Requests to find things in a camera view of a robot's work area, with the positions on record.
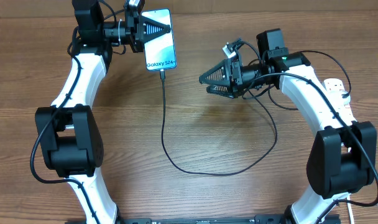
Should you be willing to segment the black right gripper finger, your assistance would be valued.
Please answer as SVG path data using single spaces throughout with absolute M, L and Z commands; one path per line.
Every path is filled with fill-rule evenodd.
M 226 71 L 226 61 L 222 60 L 213 68 L 199 76 L 200 84 L 230 86 L 229 74 Z
M 223 96 L 226 98 L 234 98 L 233 91 L 226 86 L 209 85 L 206 87 L 207 93 Z

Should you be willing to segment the blue Galaxy smartphone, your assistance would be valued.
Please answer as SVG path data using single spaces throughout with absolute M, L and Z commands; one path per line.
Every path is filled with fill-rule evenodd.
M 146 68 L 149 71 L 175 68 L 177 66 L 177 59 L 170 10 L 144 11 L 141 15 L 171 26 L 170 33 L 144 43 Z

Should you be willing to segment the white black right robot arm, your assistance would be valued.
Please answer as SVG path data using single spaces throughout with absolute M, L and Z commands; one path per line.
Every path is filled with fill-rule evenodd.
M 242 40 L 228 43 L 226 58 L 199 77 L 208 93 L 237 98 L 245 91 L 270 85 L 289 97 L 308 123 L 315 140 L 306 172 L 309 185 L 281 215 L 258 215 L 257 222 L 338 223 L 328 216 L 349 202 L 364 186 L 378 184 L 377 132 L 372 123 L 358 122 L 350 109 L 349 94 L 339 80 L 320 82 L 302 52 L 290 53 L 280 29 L 257 35 L 259 61 L 243 65 Z

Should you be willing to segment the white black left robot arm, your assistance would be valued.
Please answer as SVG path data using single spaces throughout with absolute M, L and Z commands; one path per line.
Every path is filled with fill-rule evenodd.
M 150 71 L 176 66 L 169 9 L 145 11 L 143 1 L 126 1 L 124 18 L 104 16 L 104 1 L 72 2 L 77 26 L 67 48 L 71 70 L 65 85 L 48 107 L 35 113 L 38 132 L 34 150 L 68 183 L 85 212 L 86 223 L 122 223 L 119 208 L 104 182 L 104 146 L 93 116 L 96 92 L 106 76 L 114 48 L 123 46 L 145 54 Z

